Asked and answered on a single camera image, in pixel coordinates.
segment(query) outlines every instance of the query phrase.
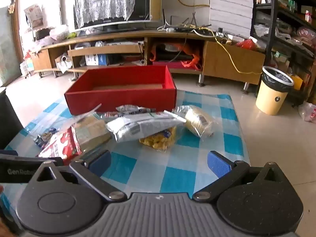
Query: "checkered tablecloth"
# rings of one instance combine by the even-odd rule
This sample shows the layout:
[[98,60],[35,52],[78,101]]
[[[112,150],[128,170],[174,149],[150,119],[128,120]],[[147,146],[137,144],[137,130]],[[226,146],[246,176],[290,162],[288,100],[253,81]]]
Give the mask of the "checkered tablecloth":
[[[189,196],[214,182],[217,177],[208,168],[207,154],[215,150],[231,161],[249,157],[231,97],[227,94],[204,95],[178,91],[177,106],[195,105],[215,118],[215,133],[204,140],[184,130],[176,144],[166,153],[155,151],[139,141],[106,146],[111,151],[111,165],[102,179],[124,191],[131,192],[187,192]],[[44,110],[22,130],[6,148],[19,156],[34,157],[40,150],[32,136],[50,127],[59,128],[64,119],[71,118],[64,98]],[[2,202],[13,210],[25,184],[6,184]]]

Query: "metal screw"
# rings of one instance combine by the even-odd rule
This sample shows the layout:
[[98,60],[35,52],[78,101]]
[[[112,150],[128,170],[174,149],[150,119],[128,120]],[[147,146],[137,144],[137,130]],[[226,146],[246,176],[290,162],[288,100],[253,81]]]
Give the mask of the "metal screw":
[[120,200],[123,199],[125,194],[121,191],[113,191],[109,194],[109,198],[113,200]]
[[197,192],[194,197],[197,199],[197,200],[207,200],[211,197],[211,194],[207,191],[200,191],[200,192]]

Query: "wooden door frame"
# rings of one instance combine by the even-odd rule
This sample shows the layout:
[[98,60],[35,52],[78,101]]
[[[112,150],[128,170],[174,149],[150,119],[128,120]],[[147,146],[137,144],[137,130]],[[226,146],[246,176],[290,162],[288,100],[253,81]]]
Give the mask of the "wooden door frame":
[[23,62],[23,51],[20,40],[20,25],[19,25],[19,0],[11,0],[14,4],[14,12],[11,14],[12,36],[15,47],[16,57],[20,63]]

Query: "red box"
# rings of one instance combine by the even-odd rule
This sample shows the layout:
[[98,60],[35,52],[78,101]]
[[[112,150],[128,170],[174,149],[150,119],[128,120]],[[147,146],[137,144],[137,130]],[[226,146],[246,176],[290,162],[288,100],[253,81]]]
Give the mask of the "red box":
[[126,104],[171,111],[177,89],[166,66],[123,66],[90,69],[70,87],[65,98],[72,115],[94,109],[116,111]]

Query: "floor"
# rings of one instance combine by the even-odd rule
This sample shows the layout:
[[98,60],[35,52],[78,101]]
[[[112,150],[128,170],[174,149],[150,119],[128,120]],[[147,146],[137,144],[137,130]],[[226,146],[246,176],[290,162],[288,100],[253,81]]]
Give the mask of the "floor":
[[[72,85],[67,73],[42,79],[36,74],[20,78],[7,87],[21,123],[25,126]],[[253,94],[244,95],[243,84],[219,78],[205,78],[205,87],[195,85],[195,75],[175,75],[180,90],[205,94],[228,93],[240,120],[252,166],[276,162],[288,177],[304,204],[303,219],[297,233],[314,237],[316,232],[316,124],[304,122],[296,109],[285,103],[278,116],[268,116],[255,106]]]

